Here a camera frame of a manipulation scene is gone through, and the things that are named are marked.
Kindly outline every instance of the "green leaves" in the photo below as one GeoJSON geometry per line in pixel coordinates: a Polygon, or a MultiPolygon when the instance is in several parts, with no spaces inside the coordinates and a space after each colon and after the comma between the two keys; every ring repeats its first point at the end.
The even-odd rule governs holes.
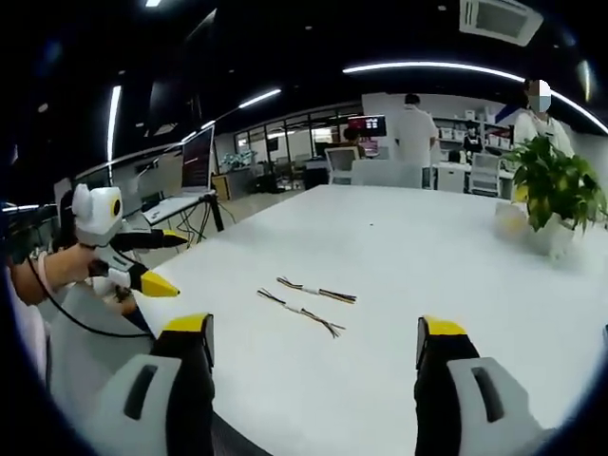
{"type": "Polygon", "coordinates": [[[507,159],[520,165],[513,183],[528,188],[528,222],[535,231],[554,213],[583,230],[588,222],[607,215],[597,174],[582,157],[566,157],[548,138],[539,136],[518,146],[507,159]]]}

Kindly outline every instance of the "floor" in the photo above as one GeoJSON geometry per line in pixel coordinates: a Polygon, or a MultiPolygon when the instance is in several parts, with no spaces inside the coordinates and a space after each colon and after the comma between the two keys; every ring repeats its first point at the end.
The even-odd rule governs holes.
{"type": "MultiPolygon", "coordinates": [[[[276,195],[268,194],[268,193],[259,193],[254,195],[249,195],[245,198],[236,199],[234,201],[224,201],[221,203],[220,212],[221,218],[224,222],[224,227],[227,229],[231,225],[239,223],[243,219],[247,219],[248,217],[257,214],[258,212],[263,211],[279,202],[284,200],[288,200],[289,198],[294,197],[302,192],[302,190],[291,190],[284,193],[279,193],[276,195]]],[[[201,204],[194,210],[192,215],[188,218],[189,224],[195,228],[196,230],[200,229],[200,225],[202,222],[202,217],[205,211],[205,204],[201,204]]],[[[169,220],[159,223],[155,226],[155,228],[162,229],[172,229],[178,234],[183,236],[187,236],[186,231],[178,229],[178,227],[185,228],[182,223],[184,215],[177,214],[169,220]]],[[[209,216],[207,224],[204,228],[203,235],[206,238],[212,237],[218,231],[216,230],[216,225],[213,221],[213,215],[209,216]]],[[[174,249],[161,249],[154,252],[149,252],[147,254],[141,255],[142,263],[145,264],[148,268],[152,269],[160,264],[164,263],[166,260],[174,257],[178,253],[183,252],[187,246],[181,246],[174,249]]]]}

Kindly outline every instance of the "monitor screen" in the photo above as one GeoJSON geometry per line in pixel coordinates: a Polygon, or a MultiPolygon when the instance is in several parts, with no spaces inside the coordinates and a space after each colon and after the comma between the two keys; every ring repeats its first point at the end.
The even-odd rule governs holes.
{"type": "Polygon", "coordinates": [[[268,140],[267,144],[269,152],[275,152],[278,150],[278,138],[272,138],[271,140],[268,140]]]}
{"type": "Polygon", "coordinates": [[[349,127],[357,130],[362,138],[387,136],[387,121],[384,116],[350,117],[349,127]]]}
{"type": "Polygon", "coordinates": [[[181,185],[184,188],[209,189],[213,132],[213,126],[207,128],[183,146],[181,185]]]}

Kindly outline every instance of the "white lab coat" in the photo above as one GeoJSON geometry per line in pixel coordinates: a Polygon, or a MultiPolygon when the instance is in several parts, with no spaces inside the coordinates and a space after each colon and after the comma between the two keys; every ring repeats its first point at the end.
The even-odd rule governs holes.
{"type": "Polygon", "coordinates": [[[395,160],[421,168],[430,167],[430,139],[439,134],[433,118],[413,104],[406,104],[398,114],[394,126],[396,147],[395,160]]]}
{"type": "Polygon", "coordinates": [[[513,143],[518,145],[526,140],[533,140],[539,135],[547,136],[553,146],[566,156],[574,156],[570,138],[560,122],[552,117],[549,117],[548,122],[542,121],[533,111],[526,109],[515,121],[513,143]]]}

